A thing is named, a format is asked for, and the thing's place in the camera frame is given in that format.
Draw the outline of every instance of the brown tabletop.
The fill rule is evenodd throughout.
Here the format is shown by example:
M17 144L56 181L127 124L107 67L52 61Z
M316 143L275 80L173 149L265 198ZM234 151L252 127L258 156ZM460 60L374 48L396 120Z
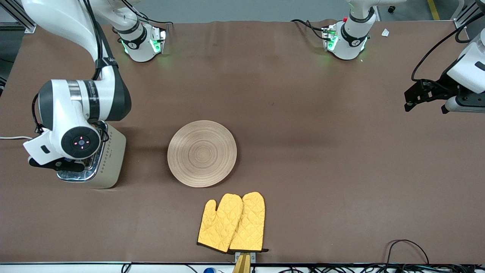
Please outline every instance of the brown tabletop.
M452 22L378 22L352 61L294 23L177 24L166 55L147 63L104 29L133 101L111 123L127 138L119 182L62 182L28 165L22 141L0 141L0 261L233 260L196 245L204 204L259 191L270 249L259 262L383 262L391 240L410 239L432 263L483 263L485 116L443 115L444 101L403 106L412 69ZM450 39L417 76L436 79L462 48ZM0 135L34 136L39 88L93 70L72 42L41 28L26 35ZM173 134L200 119L238 144L232 174L211 188L178 182L166 160ZM423 259L403 244L391 261Z

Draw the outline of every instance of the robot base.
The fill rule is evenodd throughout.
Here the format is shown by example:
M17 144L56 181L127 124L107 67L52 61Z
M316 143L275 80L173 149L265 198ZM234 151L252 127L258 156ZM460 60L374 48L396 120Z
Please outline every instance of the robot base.
M323 41L323 47L326 51L333 53L337 58L342 60L352 60L355 59L359 53L364 50L367 38L361 42L358 46L351 47L349 43L342 38L341 28L344 24L343 21L337 22L335 25L331 25L328 31L334 31L333 35L328 35L323 33L325 37L329 37L331 41Z
M111 188L118 181L125 155L126 137L103 121L96 124L98 132L108 132L110 139L90 158L84 159L84 171L58 171L57 177L70 183L85 183L90 188Z

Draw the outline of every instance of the quilted glove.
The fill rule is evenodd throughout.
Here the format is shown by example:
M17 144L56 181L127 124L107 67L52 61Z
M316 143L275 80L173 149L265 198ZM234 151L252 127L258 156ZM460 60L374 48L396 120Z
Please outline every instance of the quilted glove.
M239 195L226 193L217 209L216 205L215 200L206 203L197 244L226 253L243 212L243 201Z
M243 209L236 234L232 238L231 252L266 252L263 249L264 198L251 192L242 198Z

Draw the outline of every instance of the white cable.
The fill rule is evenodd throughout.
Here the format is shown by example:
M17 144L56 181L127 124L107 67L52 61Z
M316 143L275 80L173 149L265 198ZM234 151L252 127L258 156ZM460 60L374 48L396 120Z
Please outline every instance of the white cable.
M10 140L15 140L15 139L32 139L30 136L0 136L0 139L10 139Z

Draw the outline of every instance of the round black control panel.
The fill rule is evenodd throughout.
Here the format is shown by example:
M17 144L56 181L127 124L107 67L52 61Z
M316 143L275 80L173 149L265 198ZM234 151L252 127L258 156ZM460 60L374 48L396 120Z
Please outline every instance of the round black control panel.
M100 141L94 129L74 127L64 134L61 146L66 154L74 158L86 158L98 149Z

